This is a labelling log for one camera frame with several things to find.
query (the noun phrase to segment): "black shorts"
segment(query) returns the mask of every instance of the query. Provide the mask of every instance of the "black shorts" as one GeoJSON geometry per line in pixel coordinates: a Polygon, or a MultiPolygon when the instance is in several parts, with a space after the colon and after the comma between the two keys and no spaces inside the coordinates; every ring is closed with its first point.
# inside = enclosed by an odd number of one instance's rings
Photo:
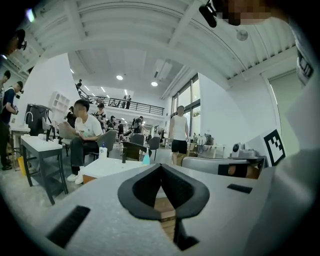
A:
{"type": "Polygon", "coordinates": [[[187,153],[187,141],[174,139],[171,144],[172,152],[179,152],[180,154],[187,153]]]}

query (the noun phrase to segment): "ceiling light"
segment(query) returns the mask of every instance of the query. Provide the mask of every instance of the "ceiling light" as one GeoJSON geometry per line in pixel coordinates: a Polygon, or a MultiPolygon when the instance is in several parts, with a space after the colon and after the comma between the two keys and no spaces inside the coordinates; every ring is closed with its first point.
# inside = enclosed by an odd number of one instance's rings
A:
{"type": "Polygon", "coordinates": [[[32,9],[26,10],[26,16],[29,19],[30,22],[33,22],[35,20],[35,15],[32,9]]]}

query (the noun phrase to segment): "railing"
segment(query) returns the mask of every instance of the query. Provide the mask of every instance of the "railing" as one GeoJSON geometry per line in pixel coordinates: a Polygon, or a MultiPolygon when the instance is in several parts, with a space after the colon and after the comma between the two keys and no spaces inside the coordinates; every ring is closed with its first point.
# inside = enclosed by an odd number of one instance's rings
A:
{"type": "Polygon", "coordinates": [[[118,98],[108,98],[101,96],[89,96],[83,90],[79,89],[79,95],[82,99],[89,101],[91,104],[100,104],[103,103],[104,106],[127,109],[127,110],[135,110],[144,113],[150,113],[155,115],[162,116],[164,114],[164,108],[159,106],[153,106],[148,104],[143,104],[134,101],[128,101],[124,99],[118,98]]]}

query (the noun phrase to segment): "white ceiling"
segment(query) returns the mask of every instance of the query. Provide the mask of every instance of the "white ceiling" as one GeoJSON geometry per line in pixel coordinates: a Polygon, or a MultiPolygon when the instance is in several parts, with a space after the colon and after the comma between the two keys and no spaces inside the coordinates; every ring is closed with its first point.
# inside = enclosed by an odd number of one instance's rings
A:
{"type": "Polygon", "coordinates": [[[35,21],[22,24],[27,49],[9,61],[24,74],[39,56],[67,52],[76,78],[88,84],[160,93],[179,72],[179,63],[227,88],[230,78],[295,45],[289,26],[274,18],[241,26],[218,20],[211,28],[198,11],[206,2],[44,0],[35,9],[35,21]],[[249,34],[246,41],[237,40],[241,29],[249,34]],[[172,77],[156,89],[149,85],[155,59],[177,63],[172,77]],[[115,74],[124,72],[128,84],[115,83],[115,74]]]}

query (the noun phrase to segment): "table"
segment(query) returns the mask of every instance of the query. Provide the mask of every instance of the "table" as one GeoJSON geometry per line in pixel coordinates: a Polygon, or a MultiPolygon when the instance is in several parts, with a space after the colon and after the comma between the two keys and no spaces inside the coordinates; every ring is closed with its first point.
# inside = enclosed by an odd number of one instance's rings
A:
{"type": "Polygon", "coordinates": [[[43,185],[48,198],[52,205],[55,204],[53,194],[60,193],[61,189],[68,194],[68,188],[65,180],[63,162],[62,162],[62,148],[63,146],[52,141],[45,141],[39,139],[38,136],[21,136],[23,162],[25,167],[25,173],[30,187],[33,186],[31,176],[34,176],[36,181],[43,185]],[[27,158],[27,150],[33,155],[33,157],[27,158]],[[52,165],[45,163],[44,159],[57,156],[59,161],[59,169],[52,170],[52,165]],[[29,172],[28,160],[37,158],[39,160],[39,171],[33,173],[29,172]],[[53,178],[54,175],[60,174],[61,183],[53,178]]]}
{"type": "Polygon", "coordinates": [[[12,163],[13,167],[17,171],[15,153],[22,155],[22,145],[19,138],[22,135],[30,133],[31,129],[26,128],[23,124],[17,125],[15,123],[10,124],[10,134],[11,134],[11,149],[12,149],[12,163]]]}
{"type": "Polygon", "coordinates": [[[81,170],[83,174],[83,183],[86,184],[91,180],[118,174],[133,168],[142,167],[142,162],[128,161],[122,163],[120,159],[98,158],[81,170]]]}

